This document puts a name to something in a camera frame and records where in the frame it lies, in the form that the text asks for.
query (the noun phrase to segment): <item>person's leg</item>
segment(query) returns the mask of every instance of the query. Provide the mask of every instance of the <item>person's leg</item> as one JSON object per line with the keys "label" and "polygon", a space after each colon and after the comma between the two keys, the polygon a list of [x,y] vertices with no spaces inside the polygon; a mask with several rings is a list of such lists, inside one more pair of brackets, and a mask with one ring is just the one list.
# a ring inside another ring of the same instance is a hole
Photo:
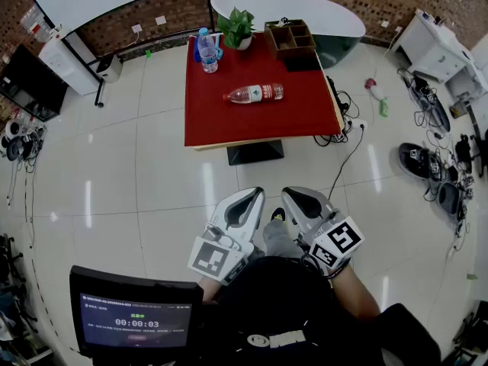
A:
{"label": "person's leg", "polygon": [[266,256],[282,258],[301,258],[303,250],[288,235],[284,210],[278,208],[271,216],[271,222],[265,226],[263,239],[266,244]]}

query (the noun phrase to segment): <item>green plant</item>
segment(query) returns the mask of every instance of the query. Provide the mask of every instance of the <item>green plant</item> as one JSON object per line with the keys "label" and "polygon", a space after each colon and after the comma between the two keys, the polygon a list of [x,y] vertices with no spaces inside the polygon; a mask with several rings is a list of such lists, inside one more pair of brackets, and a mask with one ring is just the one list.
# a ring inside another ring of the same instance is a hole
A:
{"label": "green plant", "polygon": [[229,19],[219,14],[217,25],[226,36],[224,43],[227,47],[237,49],[242,40],[252,36],[252,19],[253,14],[246,10],[241,12],[236,7],[230,13]]}

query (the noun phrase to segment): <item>wooden organizer box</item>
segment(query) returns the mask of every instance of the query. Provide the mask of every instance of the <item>wooden organizer box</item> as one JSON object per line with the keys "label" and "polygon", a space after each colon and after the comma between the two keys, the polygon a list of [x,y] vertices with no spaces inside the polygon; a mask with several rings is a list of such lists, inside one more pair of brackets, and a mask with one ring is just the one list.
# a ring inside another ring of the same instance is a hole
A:
{"label": "wooden organizer box", "polygon": [[274,27],[277,21],[265,23],[265,39],[274,59],[287,59],[315,54],[315,42],[310,30],[301,19],[290,21],[283,27]]}

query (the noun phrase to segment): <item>computer screen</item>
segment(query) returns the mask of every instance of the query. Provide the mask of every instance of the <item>computer screen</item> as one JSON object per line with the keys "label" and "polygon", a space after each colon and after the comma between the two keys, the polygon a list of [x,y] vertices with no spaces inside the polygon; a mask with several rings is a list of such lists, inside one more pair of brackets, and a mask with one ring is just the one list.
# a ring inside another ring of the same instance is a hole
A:
{"label": "computer screen", "polygon": [[85,341],[126,348],[184,347],[191,304],[113,300],[80,293]]}

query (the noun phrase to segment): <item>white tile floor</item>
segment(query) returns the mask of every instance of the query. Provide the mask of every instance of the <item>white tile floor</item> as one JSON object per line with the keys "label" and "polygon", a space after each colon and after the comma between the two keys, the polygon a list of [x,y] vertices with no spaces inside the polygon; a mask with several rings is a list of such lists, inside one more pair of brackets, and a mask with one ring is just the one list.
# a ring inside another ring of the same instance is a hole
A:
{"label": "white tile floor", "polygon": [[[463,249],[445,263],[453,226],[435,204],[422,199],[425,185],[404,175],[396,147],[426,142],[416,127],[416,106],[397,66],[384,49],[359,44],[337,67],[327,70],[337,89],[346,90],[368,122],[358,151],[345,165],[332,202],[353,216],[366,236],[354,267],[382,309],[404,303],[438,341],[445,354],[470,306],[477,197],[486,185],[477,179],[468,218],[471,231]],[[54,339],[34,288],[31,297],[47,337],[70,365],[89,364],[64,345],[76,346],[69,310],[72,265],[149,278],[197,280],[186,268],[193,239],[201,234],[214,205],[238,189],[261,186],[267,194],[264,219],[281,204],[283,187],[301,185],[328,195],[343,159],[358,142],[351,133],[343,145],[318,147],[311,137],[283,141],[285,158],[230,167],[226,150],[196,152],[184,147],[186,47],[154,53],[124,64],[120,80],[107,85],[103,109],[94,95],[68,90],[61,115],[49,122],[46,145],[35,175],[35,248],[24,223],[25,171],[18,172],[12,210],[0,207],[2,231],[15,236],[29,258],[51,318],[62,338]],[[377,102],[363,87],[374,75],[389,96],[390,115],[379,116]],[[445,106],[452,99],[438,88]],[[456,140],[472,134],[468,117],[452,120]],[[0,161],[0,193],[7,195],[11,163]],[[27,202],[32,200],[27,176]],[[255,243],[263,247],[262,228]]]}

